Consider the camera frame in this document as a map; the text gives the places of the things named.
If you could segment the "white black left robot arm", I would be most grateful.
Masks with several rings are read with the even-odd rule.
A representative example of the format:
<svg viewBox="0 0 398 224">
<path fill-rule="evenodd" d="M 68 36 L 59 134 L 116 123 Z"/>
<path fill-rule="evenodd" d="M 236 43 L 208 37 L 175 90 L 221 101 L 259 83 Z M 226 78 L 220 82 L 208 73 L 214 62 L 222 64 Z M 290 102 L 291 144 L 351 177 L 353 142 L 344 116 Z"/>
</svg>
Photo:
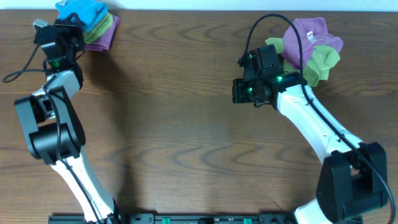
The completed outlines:
<svg viewBox="0 0 398 224">
<path fill-rule="evenodd" d="M 34 21 L 34 44 L 46 56 L 40 70 L 46 81 L 14 106 L 28 151 L 64 179 L 83 210 L 80 218 L 51 217 L 50 222 L 122 223 L 113 196 L 87 158 L 85 132 L 71 103 L 83 86 L 77 63 L 85 53 L 82 25 L 75 12 L 52 25 Z"/>
</svg>

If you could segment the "blue microfiber cloth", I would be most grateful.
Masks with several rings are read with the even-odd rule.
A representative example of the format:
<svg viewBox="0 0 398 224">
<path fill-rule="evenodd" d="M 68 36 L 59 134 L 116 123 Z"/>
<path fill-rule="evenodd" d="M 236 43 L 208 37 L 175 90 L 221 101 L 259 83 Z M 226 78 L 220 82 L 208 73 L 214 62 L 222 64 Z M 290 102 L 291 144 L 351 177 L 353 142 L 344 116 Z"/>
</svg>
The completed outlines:
<svg viewBox="0 0 398 224">
<path fill-rule="evenodd" d="M 108 5 L 95 0 L 64 0 L 55 4 L 58 19 L 76 14 L 85 32 L 91 31 L 108 13 Z"/>
</svg>

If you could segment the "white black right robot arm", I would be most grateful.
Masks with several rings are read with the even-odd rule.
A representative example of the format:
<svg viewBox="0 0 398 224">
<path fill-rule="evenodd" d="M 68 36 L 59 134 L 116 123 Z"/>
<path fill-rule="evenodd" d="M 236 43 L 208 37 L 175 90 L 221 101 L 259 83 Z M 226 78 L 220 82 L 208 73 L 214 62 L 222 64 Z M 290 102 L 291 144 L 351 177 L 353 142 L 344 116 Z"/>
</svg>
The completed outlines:
<svg viewBox="0 0 398 224">
<path fill-rule="evenodd" d="M 345 129 L 297 72 L 235 79 L 232 95 L 234 103 L 273 106 L 301 132 L 322 164 L 315 198 L 296 208 L 287 223 L 361 222 L 363 214 L 386 204 L 389 223 L 394 222 L 385 150 Z"/>
</svg>

